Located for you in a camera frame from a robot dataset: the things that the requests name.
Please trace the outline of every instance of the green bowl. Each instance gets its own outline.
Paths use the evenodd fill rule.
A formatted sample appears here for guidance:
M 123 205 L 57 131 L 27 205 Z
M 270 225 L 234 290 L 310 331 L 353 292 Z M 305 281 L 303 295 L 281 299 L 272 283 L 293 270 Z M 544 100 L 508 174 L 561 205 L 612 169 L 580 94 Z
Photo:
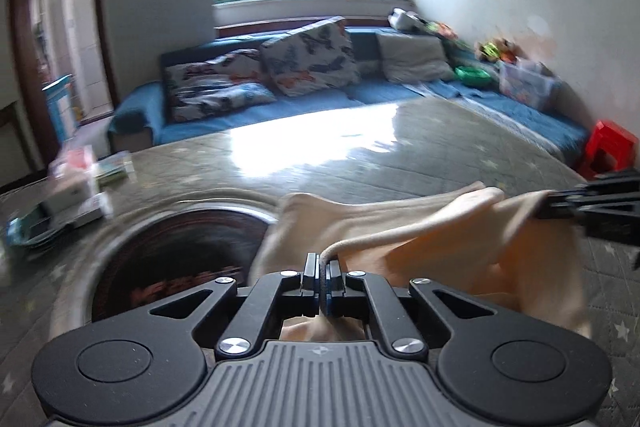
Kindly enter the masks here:
M 480 68 L 461 66 L 456 68 L 456 76 L 460 82 L 469 87 L 483 87 L 491 84 L 492 76 Z

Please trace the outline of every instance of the wooden door frame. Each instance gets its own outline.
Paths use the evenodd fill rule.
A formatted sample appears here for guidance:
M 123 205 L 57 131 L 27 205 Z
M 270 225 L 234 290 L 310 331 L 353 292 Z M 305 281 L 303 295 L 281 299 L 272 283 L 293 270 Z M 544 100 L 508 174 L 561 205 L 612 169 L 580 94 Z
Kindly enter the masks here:
M 102 63 L 107 86 L 113 107 L 119 103 L 113 68 L 104 27 L 104 9 L 102 0 L 95 0 L 96 25 L 98 40 L 102 53 Z M 31 27 L 31 0 L 9 0 L 9 19 L 11 41 L 14 52 L 14 65 L 17 75 L 22 103 L 31 125 L 31 132 L 35 139 L 43 163 L 53 161 L 60 150 L 53 124 L 49 118 L 49 110 L 42 84 L 38 77 L 38 56 Z

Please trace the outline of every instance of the gray pillow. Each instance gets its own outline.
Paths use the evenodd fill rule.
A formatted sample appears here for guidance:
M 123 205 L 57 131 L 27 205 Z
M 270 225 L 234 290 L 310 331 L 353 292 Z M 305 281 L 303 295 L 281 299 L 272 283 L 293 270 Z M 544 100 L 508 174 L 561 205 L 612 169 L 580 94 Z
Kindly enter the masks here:
M 382 70 L 394 84 L 451 80 L 454 73 L 437 37 L 378 33 Z

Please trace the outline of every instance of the black circular pad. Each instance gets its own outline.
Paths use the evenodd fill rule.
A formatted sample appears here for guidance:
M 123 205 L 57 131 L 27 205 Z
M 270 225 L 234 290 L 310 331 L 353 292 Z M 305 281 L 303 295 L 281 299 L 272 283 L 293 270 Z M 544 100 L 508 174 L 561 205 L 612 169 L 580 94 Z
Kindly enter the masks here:
M 34 390 L 47 413 L 70 423 L 143 423 L 202 382 L 206 362 L 192 329 L 140 309 L 69 331 L 34 360 Z
M 449 322 L 437 372 L 467 410 L 521 426 L 570 425 L 597 412 L 611 366 L 590 340 L 505 309 Z
M 491 357 L 505 377 L 520 382 L 543 382 L 557 377 L 566 365 L 555 347 L 533 341 L 502 344 Z
M 80 373 L 98 382 L 122 382 L 136 378 L 151 364 L 151 352 L 129 341 L 104 341 L 87 347 L 78 357 Z

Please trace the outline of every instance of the ribbed gray surface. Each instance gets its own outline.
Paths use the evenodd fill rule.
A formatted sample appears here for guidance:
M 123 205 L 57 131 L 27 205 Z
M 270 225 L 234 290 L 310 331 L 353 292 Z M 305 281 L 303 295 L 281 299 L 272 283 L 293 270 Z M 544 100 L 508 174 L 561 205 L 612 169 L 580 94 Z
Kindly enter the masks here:
M 63 427 L 53 422 L 49 427 Z M 459 411 L 415 362 L 370 342 L 267 343 L 224 362 L 198 396 L 150 427 L 486 427 Z M 578 424 L 593 426 L 588 422 Z

